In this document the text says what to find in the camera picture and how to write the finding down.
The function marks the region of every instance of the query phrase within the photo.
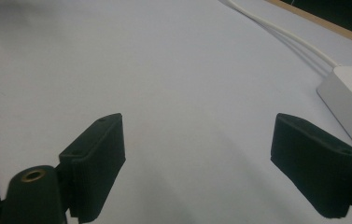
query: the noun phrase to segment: white table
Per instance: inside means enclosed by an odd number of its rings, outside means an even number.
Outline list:
[[[352,65],[351,40],[237,2]],[[321,217],[270,161],[279,112],[352,144],[316,93],[330,71],[217,0],[0,0],[2,198],[120,112],[127,161],[94,223],[352,223]]]

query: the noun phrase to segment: white cable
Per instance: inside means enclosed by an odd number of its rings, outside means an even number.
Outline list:
[[[309,49],[310,51],[312,51],[313,53],[315,53],[319,58],[321,58],[324,62],[326,62],[327,64],[329,64],[332,68],[340,66],[339,63],[337,63],[334,59],[330,58],[330,56],[328,56],[327,54],[325,54],[324,52],[322,52],[321,50],[319,50],[318,48],[316,48],[315,46],[309,44],[308,42],[306,42],[305,40],[301,39],[300,37],[296,36],[295,34],[277,26],[274,25],[273,23],[266,21],[260,17],[257,17],[255,15],[253,15],[252,13],[248,12],[247,10],[243,9],[242,7],[239,7],[238,5],[236,5],[233,0],[223,0],[223,2],[226,2],[228,4],[229,7],[233,8],[234,10],[240,12],[241,14],[249,17],[251,20],[259,23],[262,26],[265,27],[269,27],[271,29],[274,29],[275,31],[277,31],[278,33],[285,35],[293,40],[295,40],[296,42],[300,43],[301,45],[303,45],[304,47],[306,47],[307,49]]]

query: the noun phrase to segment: brown edge trim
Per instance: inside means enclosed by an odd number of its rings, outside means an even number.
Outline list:
[[[266,0],[266,1],[276,5],[278,7],[282,7],[285,10],[288,10],[288,11],[290,11],[298,16],[301,16],[309,21],[312,21],[318,25],[321,25],[322,27],[325,27],[325,28],[333,31],[333,32],[337,33],[338,35],[342,35],[342,36],[352,40],[352,32],[341,27],[341,26],[338,26],[332,22],[323,20],[320,17],[317,17],[313,14],[310,14],[308,12],[301,10],[301,9],[298,9],[297,7],[293,7],[293,6],[291,6],[287,3],[284,3],[280,0]]]

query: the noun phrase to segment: table surface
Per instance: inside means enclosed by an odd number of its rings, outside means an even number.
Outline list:
[[[351,40],[236,2],[352,65]],[[1,196],[121,113],[127,161],[94,223],[352,223],[352,209],[319,215],[270,161],[277,113],[352,145],[316,92],[330,71],[217,0],[0,0]]]

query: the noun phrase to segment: white tabletop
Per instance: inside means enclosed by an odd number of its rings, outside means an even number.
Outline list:
[[[236,2],[352,65],[351,40]],[[217,0],[0,0],[1,196],[120,112],[127,161],[94,223],[352,223],[352,209],[322,217],[270,161],[280,112],[352,144],[316,93],[330,71]]]

